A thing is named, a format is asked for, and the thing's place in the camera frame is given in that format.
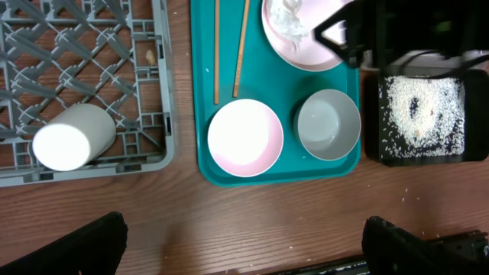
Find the white paper cup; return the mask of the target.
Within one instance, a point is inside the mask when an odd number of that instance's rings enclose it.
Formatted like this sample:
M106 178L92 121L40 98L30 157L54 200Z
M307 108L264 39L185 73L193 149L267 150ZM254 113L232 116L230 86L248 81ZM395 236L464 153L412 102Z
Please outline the white paper cup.
M83 167L115 141L115 121L102 108L91 104L70 106L34 136L34 156L45 167L71 171Z

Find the white tissue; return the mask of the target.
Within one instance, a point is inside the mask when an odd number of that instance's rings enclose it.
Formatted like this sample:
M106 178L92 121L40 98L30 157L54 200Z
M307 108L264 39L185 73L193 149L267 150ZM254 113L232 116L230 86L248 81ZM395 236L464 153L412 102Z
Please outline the white tissue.
M301 0L269 0L266 8L269 25L283 39L299 44L309 35L298 17Z

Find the pink shallow bowl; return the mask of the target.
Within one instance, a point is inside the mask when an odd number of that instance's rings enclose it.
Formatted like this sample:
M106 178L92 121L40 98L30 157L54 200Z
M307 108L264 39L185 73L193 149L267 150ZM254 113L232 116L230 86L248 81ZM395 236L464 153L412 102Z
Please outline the pink shallow bowl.
M283 126L263 102L239 99L220 108L207 134L212 159L226 173L253 177L267 172L280 158Z

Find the grey round bowl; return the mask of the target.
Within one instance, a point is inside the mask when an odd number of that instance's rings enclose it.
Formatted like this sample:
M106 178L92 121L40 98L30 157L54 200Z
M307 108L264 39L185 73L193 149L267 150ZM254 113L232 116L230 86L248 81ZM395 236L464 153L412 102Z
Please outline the grey round bowl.
M361 115L353 99L335 89L309 96L293 117L293 133L307 153L335 161L353 151L361 136Z

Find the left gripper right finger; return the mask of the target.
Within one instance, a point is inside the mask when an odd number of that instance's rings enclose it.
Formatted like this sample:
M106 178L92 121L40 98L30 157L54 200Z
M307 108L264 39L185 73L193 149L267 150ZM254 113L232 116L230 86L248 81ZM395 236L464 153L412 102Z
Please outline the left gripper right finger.
M371 216L364 224L361 246L374 275L488 274L488 233L479 230L423 240Z

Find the white rice pile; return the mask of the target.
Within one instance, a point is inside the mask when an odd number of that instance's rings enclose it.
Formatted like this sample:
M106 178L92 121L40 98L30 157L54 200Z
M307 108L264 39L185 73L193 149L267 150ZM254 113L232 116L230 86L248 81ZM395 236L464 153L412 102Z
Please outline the white rice pile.
M382 157L445 157L465 151L465 87L456 78L388 76L379 85Z

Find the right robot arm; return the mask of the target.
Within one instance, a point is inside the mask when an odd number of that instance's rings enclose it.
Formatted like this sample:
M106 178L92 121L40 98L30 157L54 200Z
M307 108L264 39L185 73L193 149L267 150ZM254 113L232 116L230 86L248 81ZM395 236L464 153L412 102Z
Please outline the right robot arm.
M351 68L369 63L398 72L417 57L437 54L458 65L453 77L488 60L488 3L483 0L359 0L313 30L314 38Z

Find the wooden chopstick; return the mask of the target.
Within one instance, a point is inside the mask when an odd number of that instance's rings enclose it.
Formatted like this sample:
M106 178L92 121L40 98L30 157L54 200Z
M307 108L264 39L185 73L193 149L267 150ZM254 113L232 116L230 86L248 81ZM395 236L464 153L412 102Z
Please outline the wooden chopstick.
M214 104L219 104L220 70L220 0L215 0L215 49L214 49Z
M238 58L237 58L236 70L235 70L235 80L234 80L233 93L232 93L232 96L234 98L237 98L239 94L241 68L243 63L245 40L246 40L246 33L247 33L247 26L248 26L249 8L250 8L250 0L245 0L242 22L241 22L240 41L238 46Z

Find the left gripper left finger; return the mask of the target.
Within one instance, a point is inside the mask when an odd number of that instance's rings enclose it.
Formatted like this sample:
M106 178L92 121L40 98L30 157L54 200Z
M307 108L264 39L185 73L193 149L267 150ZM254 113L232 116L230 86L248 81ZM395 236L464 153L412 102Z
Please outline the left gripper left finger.
M127 247L128 226L120 212L101 218L6 265L1 274L111 274Z

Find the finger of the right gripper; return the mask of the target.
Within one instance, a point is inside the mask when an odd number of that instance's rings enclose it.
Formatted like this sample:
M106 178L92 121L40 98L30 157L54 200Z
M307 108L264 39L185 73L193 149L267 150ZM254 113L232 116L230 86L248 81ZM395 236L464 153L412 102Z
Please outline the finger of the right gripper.
M364 53L375 48L376 17L376 1L349 2L313 29L314 39L349 67L359 68ZM325 35L333 27L340 27L340 42Z

